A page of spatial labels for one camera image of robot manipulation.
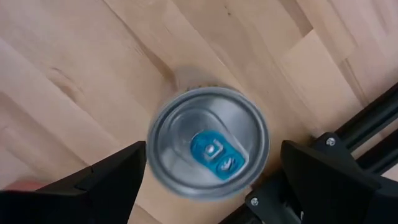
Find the aluminum can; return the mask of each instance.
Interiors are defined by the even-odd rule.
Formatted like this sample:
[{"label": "aluminum can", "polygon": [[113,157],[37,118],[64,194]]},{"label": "aluminum can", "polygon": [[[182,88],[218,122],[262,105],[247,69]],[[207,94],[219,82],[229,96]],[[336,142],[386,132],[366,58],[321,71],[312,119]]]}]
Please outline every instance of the aluminum can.
[{"label": "aluminum can", "polygon": [[189,89],[153,119],[147,159],[171,191],[203,201],[226,199],[261,174],[269,133],[260,110],[225,87]]}]

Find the wooden surface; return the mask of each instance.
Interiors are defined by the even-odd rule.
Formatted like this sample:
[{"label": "wooden surface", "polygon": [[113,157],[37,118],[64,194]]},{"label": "wooden surface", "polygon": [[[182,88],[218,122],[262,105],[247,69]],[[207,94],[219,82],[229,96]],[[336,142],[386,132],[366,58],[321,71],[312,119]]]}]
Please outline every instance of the wooden surface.
[{"label": "wooden surface", "polygon": [[[397,59],[396,0],[0,0],[0,187],[145,139],[165,95],[209,78],[264,113],[268,174],[283,139],[333,131],[398,82]],[[243,198],[180,198],[148,167],[130,223],[218,223]]]}]

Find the bolt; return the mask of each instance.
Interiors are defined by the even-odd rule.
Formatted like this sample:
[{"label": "bolt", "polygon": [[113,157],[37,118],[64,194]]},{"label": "bolt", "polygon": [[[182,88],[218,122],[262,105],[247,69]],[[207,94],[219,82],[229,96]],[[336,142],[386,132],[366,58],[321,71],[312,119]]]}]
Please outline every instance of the bolt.
[{"label": "bolt", "polygon": [[257,206],[257,205],[259,205],[259,199],[256,198],[256,197],[254,197],[254,198],[252,198],[252,199],[250,200],[250,203],[251,203],[251,205],[253,205],[253,206]]},{"label": "bolt", "polygon": [[336,139],[334,139],[334,138],[328,138],[326,140],[326,145],[327,146],[334,146],[335,144],[336,144]]}]

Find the blue pull tab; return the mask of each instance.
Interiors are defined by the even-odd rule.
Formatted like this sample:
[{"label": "blue pull tab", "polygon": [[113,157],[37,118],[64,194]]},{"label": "blue pull tab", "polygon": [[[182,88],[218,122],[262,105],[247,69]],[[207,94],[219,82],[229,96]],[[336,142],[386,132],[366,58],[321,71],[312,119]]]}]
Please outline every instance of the blue pull tab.
[{"label": "blue pull tab", "polygon": [[245,163],[242,154],[222,134],[202,131],[191,142],[193,158],[221,180],[234,175]]}]

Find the can rim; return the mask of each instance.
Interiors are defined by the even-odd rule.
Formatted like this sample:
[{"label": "can rim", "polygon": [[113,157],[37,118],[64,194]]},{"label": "can rim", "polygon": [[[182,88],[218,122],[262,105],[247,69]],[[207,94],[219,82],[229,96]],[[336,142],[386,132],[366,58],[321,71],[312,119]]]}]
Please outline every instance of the can rim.
[{"label": "can rim", "polygon": [[[247,170],[247,176],[245,176],[244,180],[234,181],[232,183],[232,187],[229,187],[228,190],[221,188],[194,188],[191,186],[184,185],[179,182],[177,179],[172,177],[165,169],[162,164],[162,161],[159,157],[156,156],[156,147],[157,147],[157,135],[162,126],[164,119],[181,103],[184,103],[198,95],[201,94],[217,94],[226,96],[231,98],[234,101],[239,101],[242,103],[248,111],[253,115],[256,119],[258,128],[260,131],[260,144],[259,144],[259,154],[255,163],[252,165],[252,168]],[[176,96],[172,100],[170,100],[163,108],[160,110],[158,115],[153,120],[150,125],[148,136],[147,136],[147,157],[150,168],[152,169],[152,173],[155,175],[157,180],[159,180],[164,186],[166,186],[169,190],[179,194],[181,196],[192,198],[195,200],[220,200],[226,197],[230,197],[238,194],[242,190],[244,190],[247,186],[252,184],[262,173],[265,168],[268,155],[269,155],[269,147],[270,147],[270,139],[269,132],[267,129],[267,124],[264,116],[262,115],[260,109],[250,100],[248,100],[244,95],[236,90],[232,90],[230,88],[224,87],[203,87],[196,88],[181,95]]]}]

